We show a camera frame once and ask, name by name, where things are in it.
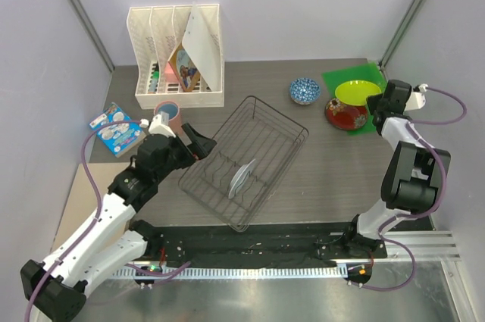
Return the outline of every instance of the reflective floor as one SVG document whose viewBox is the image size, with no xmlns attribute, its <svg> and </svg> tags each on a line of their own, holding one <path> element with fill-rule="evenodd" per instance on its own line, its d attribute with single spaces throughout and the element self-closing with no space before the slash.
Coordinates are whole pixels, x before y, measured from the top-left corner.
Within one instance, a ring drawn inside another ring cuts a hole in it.
<svg viewBox="0 0 485 322">
<path fill-rule="evenodd" d="M 410 271 L 409 263 L 377 264 L 369 284 L 395 286 Z M 420 263 L 415 280 L 396 292 L 360 290 L 341 279 L 180 281 L 126 292 L 133 285 L 106 281 L 75 322 L 459 320 L 440 263 Z"/>
</svg>

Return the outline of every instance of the green cutting board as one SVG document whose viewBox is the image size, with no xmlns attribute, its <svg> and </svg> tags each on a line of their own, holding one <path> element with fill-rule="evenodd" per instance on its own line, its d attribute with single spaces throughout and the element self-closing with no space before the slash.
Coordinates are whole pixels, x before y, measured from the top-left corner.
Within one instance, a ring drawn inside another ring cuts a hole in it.
<svg viewBox="0 0 485 322">
<path fill-rule="evenodd" d="M 386 80 L 374 62 L 369 62 L 361 66 L 345 68 L 343 70 L 326 72 L 321 74 L 321 76 L 324 79 L 328 93 L 330 93 L 330 96 L 332 97 L 335 97 L 335 90 L 339 85 L 352 80 L 365 80 L 375 83 L 383 91 L 386 88 Z M 372 119 L 372 115 L 369 115 L 369 120 L 363 127 L 358 130 L 348 131 L 347 133 L 349 135 L 360 135 L 374 132 L 376 128 L 374 125 L 372 125 Z"/>
</svg>

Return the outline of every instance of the yellow plate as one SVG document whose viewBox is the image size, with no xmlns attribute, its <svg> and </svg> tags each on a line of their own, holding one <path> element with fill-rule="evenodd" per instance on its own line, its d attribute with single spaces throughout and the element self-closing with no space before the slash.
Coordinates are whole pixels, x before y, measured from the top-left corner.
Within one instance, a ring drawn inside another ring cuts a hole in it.
<svg viewBox="0 0 485 322">
<path fill-rule="evenodd" d="M 363 80 L 354 80 L 342 83 L 335 90 L 335 97 L 341 102 L 352 106 L 365 106 L 367 97 L 379 95 L 382 89 L 375 83 Z"/>
</svg>

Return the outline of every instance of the pink object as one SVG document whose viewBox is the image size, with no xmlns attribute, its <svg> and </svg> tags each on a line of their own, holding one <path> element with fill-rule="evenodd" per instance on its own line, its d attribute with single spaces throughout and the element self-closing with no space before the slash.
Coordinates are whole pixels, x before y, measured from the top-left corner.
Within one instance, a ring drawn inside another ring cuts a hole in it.
<svg viewBox="0 0 485 322">
<path fill-rule="evenodd" d="M 160 102 L 153 111 L 153 114 L 157 115 L 161 112 L 168 114 L 168 126 L 172 129 L 172 131 L 177 135 L 182 135 L 182 117 L 180 116 L 179 105 L 173 101 Z"/>
<path fill-rule="evenodd" d="M 167 65 L 165 66 L 164 74 L 166 83 L 179 83 L 177 76 L 175 76 L 174 69 L 172 68 L 172 66 L 170 66 L 169 63 L 167 63 Z"/>
</svg>

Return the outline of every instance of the gray wooden table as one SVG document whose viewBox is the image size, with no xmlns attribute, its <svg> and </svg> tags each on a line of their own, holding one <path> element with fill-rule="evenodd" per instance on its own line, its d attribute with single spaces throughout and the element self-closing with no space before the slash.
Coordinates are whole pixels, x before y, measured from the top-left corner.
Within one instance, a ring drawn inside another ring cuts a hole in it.
<svg viewBox="0 0 485 322">
<path fill-rule="evenodd" d="M 256 95 L 307 127 L 307 142 L 271 199 L 254 219 L 255 224 L 345 221 L 368 210 L 380 197 L 380 184 L 392 150 L 376 133 L 349 136 L 326 121 L 329 99 L 321 74 L 365 63 L 364 59 L 315 61 L 266 61 L 226 63 L 224 108 L 182 109 L 183 121 L 212 136 L 236 106 Z M 116 102 L 131 118 L 151 118 L 135 99 L 136 67 L 114 72 L 106 104 Z M 322 95 L 309 106 L 295 104 L 289 84 L 297 77 L 310 77 L 322 84 Z M 97 139 L 91 162 L 128 161 L 132 150 L 114 157 Z M 156 226 L 221 224 L 178 187 L 182 171 L 173 172 L 158 194 L 137 214 Z"/>
</svg>

